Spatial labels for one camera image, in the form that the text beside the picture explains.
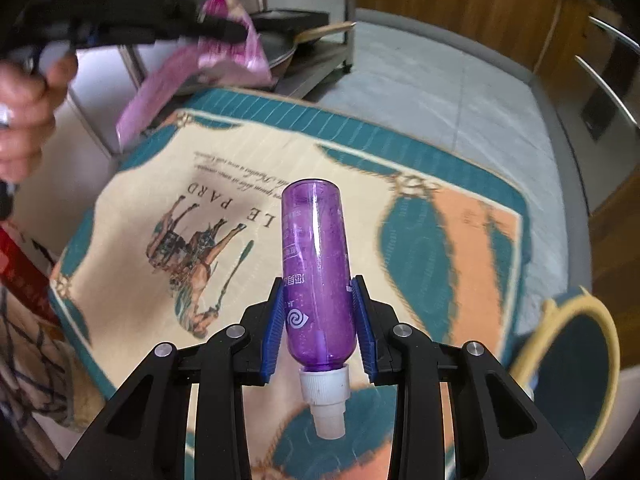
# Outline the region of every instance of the spiral logo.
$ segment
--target spiral logo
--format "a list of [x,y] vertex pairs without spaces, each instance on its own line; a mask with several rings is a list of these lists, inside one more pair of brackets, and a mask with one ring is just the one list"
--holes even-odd
[[309,316],[302,314],[302,312],[296,308],[289,310],[287,314],[287,323],[289,323],[289,326],[292,328],[302,328],[308,320]]

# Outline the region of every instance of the blue gripper pad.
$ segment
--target blue gripper pad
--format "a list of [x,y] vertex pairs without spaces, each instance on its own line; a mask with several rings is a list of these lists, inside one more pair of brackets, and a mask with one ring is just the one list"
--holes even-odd
[[268,383],[271,376],[276,371],[278,361],[278,350],[284,329],[284,285],[281,282],[276,295],[276,301],[271,311],[271,317],[267,330],[262,339],[262,365],[260,366],[260,376],[265,383]]
[[373,337],[367,309],[362,300],[360,287],[355,278],[351,280],[351,297],[353,298],[353,318],[356,323],[356,334],[358,335],[358,344],[360,346],[360,355],[362,356],[362,366],[369,376],[372,383],[378,374],[378,366],[376,365],[376,340]]

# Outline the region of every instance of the finger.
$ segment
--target finger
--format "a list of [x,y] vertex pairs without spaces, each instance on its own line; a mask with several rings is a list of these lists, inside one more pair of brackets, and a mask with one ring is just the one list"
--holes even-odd
[[0,178],[6,182],[18,184],[30,176],[42,161],[42,152],[38,151],[28,158],[20,158],[7,162],[0,162]]
[[57,61],[47,72],[47,84],[50,88],[66,88],[78,74],[76,54],[67,54]]
[[0,162],[29,158],[37,153],[56,129],[56,121],[28,130],[0,131]]
[[42,78],[26,75],[13,63],[0,62],[0,103],[23,107],[40,99],[45,89]]
[[49,88],[41,99],[25,107],[14,107],[10,126],[14,130],[23,130],[41,124],[47,124],[53,112],[65,101],[66,87]]

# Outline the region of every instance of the floor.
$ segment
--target floor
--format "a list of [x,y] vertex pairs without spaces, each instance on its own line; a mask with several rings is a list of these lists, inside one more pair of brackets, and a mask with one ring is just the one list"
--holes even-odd
[[531,218],[523,316],[566,290],[567,236],[558,168],[538,105],[522,81],[453,47],[360,22],[353,71],[307,97],[429,142],[495,171],[523,193]]

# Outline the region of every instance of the bottle cap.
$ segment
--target bottle cap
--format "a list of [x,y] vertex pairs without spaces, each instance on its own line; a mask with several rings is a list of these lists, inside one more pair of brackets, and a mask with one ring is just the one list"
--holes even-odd
[[351,395],[349,367],[344,365],[327,372],[300,370],[300,385],[302,397],[314,416],[318,436],[326,440],[344,436],[345,401]]

